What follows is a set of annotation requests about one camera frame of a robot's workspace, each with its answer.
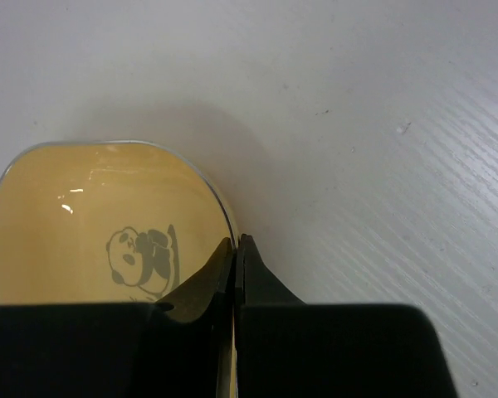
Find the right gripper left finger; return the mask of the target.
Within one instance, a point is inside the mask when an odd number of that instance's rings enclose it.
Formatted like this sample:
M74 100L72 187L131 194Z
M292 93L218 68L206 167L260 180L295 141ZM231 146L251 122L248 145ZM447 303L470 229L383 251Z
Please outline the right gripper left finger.
M232 379L235 249L220 241L206 264L155 309L151 369L162 397L229 397Z

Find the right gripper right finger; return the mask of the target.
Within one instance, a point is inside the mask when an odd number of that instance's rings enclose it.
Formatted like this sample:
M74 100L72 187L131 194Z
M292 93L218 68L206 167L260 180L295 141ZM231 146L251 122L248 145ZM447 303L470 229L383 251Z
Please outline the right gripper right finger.
M291 312L304 303L266 266L251 235L240 236L235 271L237 395L271 397L286 378Z

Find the yellow plate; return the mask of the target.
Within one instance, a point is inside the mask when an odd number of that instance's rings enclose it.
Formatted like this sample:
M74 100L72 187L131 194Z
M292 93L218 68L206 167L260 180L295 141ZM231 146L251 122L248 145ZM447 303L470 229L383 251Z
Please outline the yellow plate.
M236 229L149 143L47 143L0 180L0 397L162 397L159 300Z

